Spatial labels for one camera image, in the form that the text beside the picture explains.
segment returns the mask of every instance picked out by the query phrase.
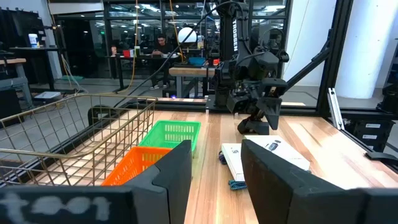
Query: orange plastic basket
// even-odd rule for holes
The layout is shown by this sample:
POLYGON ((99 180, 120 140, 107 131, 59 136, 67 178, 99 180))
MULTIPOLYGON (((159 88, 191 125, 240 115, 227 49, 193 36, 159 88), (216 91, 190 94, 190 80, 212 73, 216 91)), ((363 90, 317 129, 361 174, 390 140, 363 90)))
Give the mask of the orange plastic basket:
POLYGON ((164 147, 136 146, 124 156, 101 186, 122 185, 155 164, 172 149, 164 147))

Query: green plastic basket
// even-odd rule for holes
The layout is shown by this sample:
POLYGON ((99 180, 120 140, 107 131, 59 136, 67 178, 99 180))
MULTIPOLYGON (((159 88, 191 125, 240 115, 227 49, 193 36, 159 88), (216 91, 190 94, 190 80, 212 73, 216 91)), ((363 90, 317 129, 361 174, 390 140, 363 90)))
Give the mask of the green plastic basket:
POLYGON ((191 140, 192 152, 197 145, 200 122, 158 121, 139 146, 174 148, 183 140, 191 140))

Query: wire mesh basket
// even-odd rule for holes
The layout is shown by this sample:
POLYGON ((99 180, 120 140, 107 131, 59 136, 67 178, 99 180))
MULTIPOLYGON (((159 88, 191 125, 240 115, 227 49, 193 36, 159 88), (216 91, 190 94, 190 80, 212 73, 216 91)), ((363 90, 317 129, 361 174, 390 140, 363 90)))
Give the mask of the wire mesh basket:
POLYGON ((0 119, 0 187, 101 185, 152 127, 156 101, 77 95, 0 119))

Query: black drawer unit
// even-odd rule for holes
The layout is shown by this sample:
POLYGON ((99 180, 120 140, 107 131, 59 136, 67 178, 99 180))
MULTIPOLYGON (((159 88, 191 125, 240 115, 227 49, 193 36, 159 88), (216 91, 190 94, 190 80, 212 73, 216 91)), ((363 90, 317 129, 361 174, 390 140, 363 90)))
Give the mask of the black drawer unit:
POLYGON ((350 120, 345 129, 369 148, 382 152, 394 124, 386 120, 350 120))
POLYGON ((376 152, 383 152, 384 148, 386 147, 387 141, 380 141, 380 140, 372 140, 372 139, 365 139, 361 140, 368 148, 373 149, 376 152))

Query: white pillar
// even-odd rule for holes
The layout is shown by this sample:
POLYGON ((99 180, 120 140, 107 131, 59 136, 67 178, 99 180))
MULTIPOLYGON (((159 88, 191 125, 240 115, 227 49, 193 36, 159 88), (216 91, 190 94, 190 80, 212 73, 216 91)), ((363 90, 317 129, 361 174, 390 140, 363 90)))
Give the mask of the white pillar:
POLYGON ((354 0, 335 86, 338 96, 372 97, 397 10, 396 0, 354 0))

